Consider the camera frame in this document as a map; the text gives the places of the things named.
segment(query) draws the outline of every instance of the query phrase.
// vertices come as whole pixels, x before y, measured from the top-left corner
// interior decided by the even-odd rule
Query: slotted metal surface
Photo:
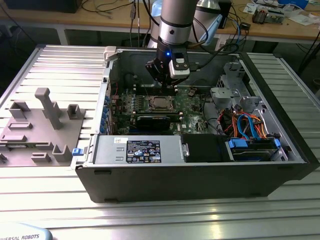
[[[66,55],[63,58],[68,61],[69,58],[76,57],[74,52],[102,53],[103,48],[47,46],[44,52],[48,51],[60,53],[59,59],[63,52]],[[26,75],[32,66],[36,68],[39,63],[45,68],[75,68],[66,61],[54,61],[56,55],[52,55],[48,61],[39,60],[42,56],[40,51]],[[76,59],[77,63],[72,64],[82,62],[93,65],[93,62],[85,61],[80,56]],[[59,64],[59,67],[48,63]],[[102,61],[96,67],[101,72],[92,74],[101,77]],[[22,96],[28,98],[26,94],[32,96],[37,86],[62,86],[52,88],[52,93],[57,94],[57,101],[62,107],[71,100],[87,109],[81,135],[88,136],[99,81],[78,79],[74,74],[77,73],[66,73],[73,75],[72,78],[56,78],[55,75],[52,79],[24,76],[8,98],[7,104],[0,109],[3,120],[0,121],[0,127],[4,127],[6,119],[10,117],[6,108],[8,101],[12,101],[11,97],[24,94]],[[84,92],[81,87],[90,89],[90,92]],[[87,94],[90,100],[83,98],[75,101],[68,93],[82,96]],[[27,102],[41,108],[36,101]],[[320,136],[319,132],[302,134],[307,139]],[[78,145],[85,143],[88,143],[87,140],[80,138]],[[24,222],[48,228],[56,240],[316,240],[320,237],[319,199],[320,171],[313,172],[301,181],[287,182],[268,198],[102,204],[90,200],[75,172],[69,167],[0,168],[0,222]]]
[[[320,159],[320,103],[282,59],[272,54],[248,53],[314,155]],[[258,96],[252,81],[251,88]]]

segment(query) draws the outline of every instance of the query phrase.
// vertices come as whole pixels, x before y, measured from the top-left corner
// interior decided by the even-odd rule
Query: paper
[[[254,14],[257,9],[258,4],[247,3],[243,12],[247,14]]]
[[[289,19],[298,24],[302,24],[304,26],[313,24],[315,22],[311,17],[304,16],[304,15],[292,16],[292,17],[289,17]]]

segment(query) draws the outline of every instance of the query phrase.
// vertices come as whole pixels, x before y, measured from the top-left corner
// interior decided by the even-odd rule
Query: connector
[[[134,20],[136,18],[136,4],[131,5],[130,19]]]

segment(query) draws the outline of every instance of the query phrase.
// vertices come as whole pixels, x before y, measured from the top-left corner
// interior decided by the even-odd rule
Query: table leg
[[[57,26],[55,30],[58,33],[60,44],[69,45],[69,40],[68,40],[65,28],[63,26]]]
[[[229,38],[230,38],[230,34],[219,34],[218,41],[215,45],[215,50],[217,51],[219,48],[221,48],[223,45],[225,45]]]
[[[0,32],[3,33],[8,38],[12,37],[10,28],[7,25],[0,25]]]

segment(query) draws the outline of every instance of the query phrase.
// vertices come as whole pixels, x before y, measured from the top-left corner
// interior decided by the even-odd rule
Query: electronics equipment
[[[285,20],[285,14],[280,8],[267,8],[258,6],[252,16],[252,22],[255,24],[281,24]]]
[[[231,0],[219,0],[220,14],[222,15],[222,20],[219,25],[219,29],[224,29],[226,26],[228,14],[232,5]]]
[[[218,55],[163,88],[144,68],[155,50],[104,52],[92,134],[71,164],[94,202],[265,197],[319,167],[283,108],[289,100],[269,87],[279,84],[270,61],[292,76],[274,56]],[[187,55],[200,63],[208,57]]]
[[[305,9],[305,7],[308,5],[308,0],[278,0],[279,4],[287,5],[287,4],[293,4],[297,5],[298,7]]]
[[[4,0],[9,9],[54,11],[74,14],[82,0]]]

